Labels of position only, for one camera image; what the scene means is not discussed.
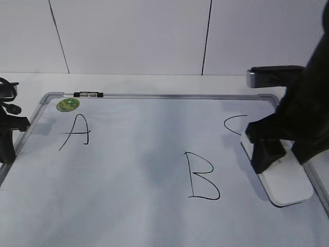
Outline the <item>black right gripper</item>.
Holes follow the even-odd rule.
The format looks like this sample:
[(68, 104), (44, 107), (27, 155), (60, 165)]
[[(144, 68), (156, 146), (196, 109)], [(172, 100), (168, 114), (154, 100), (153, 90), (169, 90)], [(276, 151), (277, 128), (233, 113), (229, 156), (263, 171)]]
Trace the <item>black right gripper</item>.
[(261, 174), (286, 155), (279, 139), (294, 140), (292, 152), (303, 165), (328, 150), (328, 34), (325, 33), (302, 76), (286, 90), (276, 111), (251, 122), (245, 131), (254, 144), (251, 165)]

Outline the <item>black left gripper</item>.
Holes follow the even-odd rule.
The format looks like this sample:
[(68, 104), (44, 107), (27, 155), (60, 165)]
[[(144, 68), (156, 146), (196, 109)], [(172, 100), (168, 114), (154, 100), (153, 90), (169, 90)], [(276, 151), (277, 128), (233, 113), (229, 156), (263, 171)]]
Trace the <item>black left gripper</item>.
[(16, 158), (12, 131), (25, 132), (30, 122), (27, 117), (19, 117), (22, 109), (14, 104), (1, 102), (1, 163), (11, 164)]

